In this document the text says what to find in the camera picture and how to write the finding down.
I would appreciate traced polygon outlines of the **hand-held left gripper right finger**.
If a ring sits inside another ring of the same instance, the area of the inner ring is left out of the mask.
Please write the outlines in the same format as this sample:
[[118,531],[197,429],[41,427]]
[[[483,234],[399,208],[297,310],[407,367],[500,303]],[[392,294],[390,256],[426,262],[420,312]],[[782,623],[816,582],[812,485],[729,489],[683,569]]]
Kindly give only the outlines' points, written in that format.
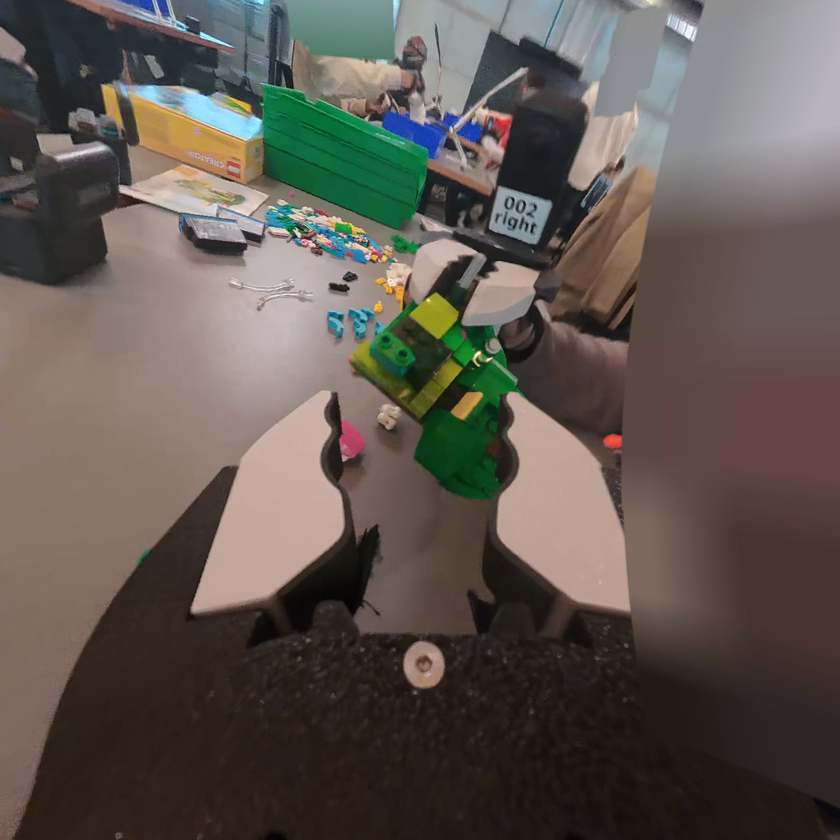
[[500,490],[486,525],[485,583],[534,617],[629,617],[623,525],[600,461],[520,394],[499,406]]

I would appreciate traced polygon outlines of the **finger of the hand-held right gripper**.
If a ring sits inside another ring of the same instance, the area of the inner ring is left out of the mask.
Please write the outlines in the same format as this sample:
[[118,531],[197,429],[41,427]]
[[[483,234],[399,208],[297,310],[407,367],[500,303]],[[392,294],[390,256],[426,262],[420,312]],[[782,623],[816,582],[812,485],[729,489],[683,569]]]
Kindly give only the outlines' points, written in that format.
[[540,272],[509,262],[496,263],[495,270],[478,285],[460,317],[464,328],[499,328],[523,317],[530,309]]
[[474,248],[452,238],[421,245],[406,283],[406,305],[420,304],[431,295],[439,295],[460,308],[466,292],[457,291],[456,287],[478,254]]

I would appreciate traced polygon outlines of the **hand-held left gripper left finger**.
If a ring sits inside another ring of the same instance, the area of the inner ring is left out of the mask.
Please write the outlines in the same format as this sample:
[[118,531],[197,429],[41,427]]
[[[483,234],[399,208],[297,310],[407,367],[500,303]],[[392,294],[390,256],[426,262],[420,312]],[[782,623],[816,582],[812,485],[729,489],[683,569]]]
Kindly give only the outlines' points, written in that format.
[[290,618],[288,598],[330,564],[327,586],[353,575],[350,501],[340,486],[336,392],[320,391],[264,432],[240,459],[206,557],[192,617],[263,612]]

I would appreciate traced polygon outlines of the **green lego model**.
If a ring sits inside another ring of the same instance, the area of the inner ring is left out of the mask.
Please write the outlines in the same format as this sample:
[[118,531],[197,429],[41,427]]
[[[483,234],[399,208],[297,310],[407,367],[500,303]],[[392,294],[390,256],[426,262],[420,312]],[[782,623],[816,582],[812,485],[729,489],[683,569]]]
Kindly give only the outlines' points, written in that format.
[[410,301],[387,325],[374,327],[350,357],[353,371],[422,428],[414,458],[449,492],[492,498],[497,477],[501,398],[518,391],[498,328],[467,324],[469,305],[499,279],[498,263],[460,255],[432,268],[423,290],[421,255],[408,281]]

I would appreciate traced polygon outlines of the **person's right forearm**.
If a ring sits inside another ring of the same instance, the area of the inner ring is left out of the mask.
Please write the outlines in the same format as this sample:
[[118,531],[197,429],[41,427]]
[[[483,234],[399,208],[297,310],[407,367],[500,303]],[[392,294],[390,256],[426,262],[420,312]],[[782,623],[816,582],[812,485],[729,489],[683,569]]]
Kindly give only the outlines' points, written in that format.
[[519,391],[560,423],[602,436],[620,434],[628,343],[543,316],[537,349],[523,363],[510,364]]

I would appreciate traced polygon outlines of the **group of turquoise lego pieces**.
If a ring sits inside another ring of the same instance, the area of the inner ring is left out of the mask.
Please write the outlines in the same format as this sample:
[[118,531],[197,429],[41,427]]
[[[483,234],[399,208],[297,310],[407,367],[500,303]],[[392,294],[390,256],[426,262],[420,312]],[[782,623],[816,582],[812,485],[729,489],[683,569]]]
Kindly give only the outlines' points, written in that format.
[[376,313],[369,308],[350,308],[347,311],[329,310],[327,312],[327,331],[335,339],[341,339],[349,330],[356,340],[362,340],[369,328],[379,328]]

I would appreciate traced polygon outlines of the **pile of mixed lego pieces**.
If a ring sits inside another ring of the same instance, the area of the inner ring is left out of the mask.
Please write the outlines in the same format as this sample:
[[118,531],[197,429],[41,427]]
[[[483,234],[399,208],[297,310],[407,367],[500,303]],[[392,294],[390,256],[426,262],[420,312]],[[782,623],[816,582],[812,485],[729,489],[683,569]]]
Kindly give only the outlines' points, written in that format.
[[378,245],[361,228],[308,206],[278,202],[264,213],[268,234],[309,249],[363,265],[395,262],[393,247]]

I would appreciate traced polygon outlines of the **lego instruction booklet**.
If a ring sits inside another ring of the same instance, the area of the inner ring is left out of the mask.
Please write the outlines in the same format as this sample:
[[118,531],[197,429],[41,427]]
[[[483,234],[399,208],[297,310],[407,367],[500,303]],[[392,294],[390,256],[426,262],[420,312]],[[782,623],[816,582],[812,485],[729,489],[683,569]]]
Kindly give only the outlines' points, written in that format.
[[120,185],[119,192],[170,212],[211,216],[219,208],[251,216],[268,201],[266,193],[185,164],[132,185]]

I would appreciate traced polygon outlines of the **yellow lego box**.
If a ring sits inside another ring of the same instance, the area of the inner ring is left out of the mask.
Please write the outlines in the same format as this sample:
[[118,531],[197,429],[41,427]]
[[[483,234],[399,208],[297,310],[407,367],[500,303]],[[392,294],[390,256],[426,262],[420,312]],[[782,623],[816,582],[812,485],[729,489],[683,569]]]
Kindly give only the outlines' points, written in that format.
[[241,184],[264,173],[263,124],[242,102],[186,87],[125,91],[145,149]]

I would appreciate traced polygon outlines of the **person's right hand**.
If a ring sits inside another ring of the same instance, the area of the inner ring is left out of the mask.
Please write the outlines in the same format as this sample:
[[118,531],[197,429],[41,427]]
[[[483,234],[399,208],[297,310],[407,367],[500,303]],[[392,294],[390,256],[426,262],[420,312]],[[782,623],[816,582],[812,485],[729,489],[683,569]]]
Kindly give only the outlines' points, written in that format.
[[523,363],[537,349],[545,330],[543,315],[534,302],[523,316],[499,328],[498,339],[510,364]]

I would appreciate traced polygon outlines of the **black monitor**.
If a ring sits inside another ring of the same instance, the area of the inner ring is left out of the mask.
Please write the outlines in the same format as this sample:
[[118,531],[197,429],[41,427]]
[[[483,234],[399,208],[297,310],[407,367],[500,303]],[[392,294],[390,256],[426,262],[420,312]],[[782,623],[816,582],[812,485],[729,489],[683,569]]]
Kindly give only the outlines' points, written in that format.
[[522,67],[544,81],[547,89],[573,99],[581,99],[589,87],[582,76],[582,68],[572,59],[547,49],[528,37],[517,44],[491,32],[479,59],[478,68],[467,95],[463,112],[473,106],[480,96],[508,78]]

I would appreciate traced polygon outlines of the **tan coat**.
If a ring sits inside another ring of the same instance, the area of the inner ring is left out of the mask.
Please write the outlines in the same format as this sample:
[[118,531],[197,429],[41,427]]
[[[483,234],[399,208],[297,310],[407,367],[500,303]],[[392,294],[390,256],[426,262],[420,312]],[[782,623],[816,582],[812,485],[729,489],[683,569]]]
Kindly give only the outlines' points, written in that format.
[[657,173],[632,169],[613,185],[576,229],[556,273],[560,287],[548,305],[555,321],[609,333],[633,310]]

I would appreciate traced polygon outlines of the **blue storage bin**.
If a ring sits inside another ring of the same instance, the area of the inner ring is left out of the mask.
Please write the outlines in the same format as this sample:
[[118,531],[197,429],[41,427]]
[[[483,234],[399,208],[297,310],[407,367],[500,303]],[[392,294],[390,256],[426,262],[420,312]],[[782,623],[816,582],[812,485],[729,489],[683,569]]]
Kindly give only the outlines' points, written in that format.
[[[426,121],[425,123],[415,122],[406,114],[399,112],[387,112],[382,121],[384,130],[395,136],[411,141],[427,151],[430,161],[438,158],[448,138],[448,129],[455,126],[460,116],[452,112],[446,112],[443,121]],[[461,144],[469,149],[473,144],[479,148],[482,128],[475,122],[466,122],[458,131]]]

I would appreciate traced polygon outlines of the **stack of green plastic bins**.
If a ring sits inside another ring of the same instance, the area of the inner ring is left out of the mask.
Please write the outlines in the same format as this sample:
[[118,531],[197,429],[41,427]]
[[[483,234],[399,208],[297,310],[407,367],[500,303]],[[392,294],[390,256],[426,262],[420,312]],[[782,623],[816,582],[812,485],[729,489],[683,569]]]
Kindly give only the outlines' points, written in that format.
[[426,150],[301,92],[264,84],[265,174],[401,229],[421,202]]

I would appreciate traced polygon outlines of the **wooden topped desk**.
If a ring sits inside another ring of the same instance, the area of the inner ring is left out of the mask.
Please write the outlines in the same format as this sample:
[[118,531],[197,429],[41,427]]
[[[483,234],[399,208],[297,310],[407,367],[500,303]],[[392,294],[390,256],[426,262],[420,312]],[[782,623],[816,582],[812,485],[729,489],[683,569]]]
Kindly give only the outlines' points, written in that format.
[[69,1],[73,7],[95,14],[110,25],[130,26],[192,46],[212,49],[226,55],[236,52],[232,45],[203,31],[194,33],[174,14],[172,2],[126,3],[120,1]]

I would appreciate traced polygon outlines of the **black slim device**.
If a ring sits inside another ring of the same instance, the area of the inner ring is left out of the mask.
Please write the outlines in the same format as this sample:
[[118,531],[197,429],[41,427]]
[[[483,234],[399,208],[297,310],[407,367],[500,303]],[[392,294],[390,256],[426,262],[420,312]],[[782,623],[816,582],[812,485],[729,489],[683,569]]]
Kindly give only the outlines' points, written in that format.
[[137,146],[140,144],[139,127],[129,90],[120,81],[114,81],[112,88],[119,109],[122,137],[128,146]]

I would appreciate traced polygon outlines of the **black charging dock with batteries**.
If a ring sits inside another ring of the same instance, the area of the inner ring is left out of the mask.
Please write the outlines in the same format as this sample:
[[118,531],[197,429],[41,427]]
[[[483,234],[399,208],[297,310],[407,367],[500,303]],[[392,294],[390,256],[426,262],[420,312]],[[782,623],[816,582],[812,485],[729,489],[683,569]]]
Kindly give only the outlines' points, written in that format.
[[69,112],[68,128],[72,133],[90,135],[99,141],[123,140],[123,132],[115,118],[86,108]]

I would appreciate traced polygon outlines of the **black charger case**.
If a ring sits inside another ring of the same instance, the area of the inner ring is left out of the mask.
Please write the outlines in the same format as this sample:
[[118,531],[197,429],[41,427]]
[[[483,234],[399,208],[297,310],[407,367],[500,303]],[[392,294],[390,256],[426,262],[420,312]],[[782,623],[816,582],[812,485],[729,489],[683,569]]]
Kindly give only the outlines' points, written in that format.
[[118,206],[119,162],[104,143],[41,154],[29,171],[2,175],[2,274],[55,286],[100,265],[102,218]]

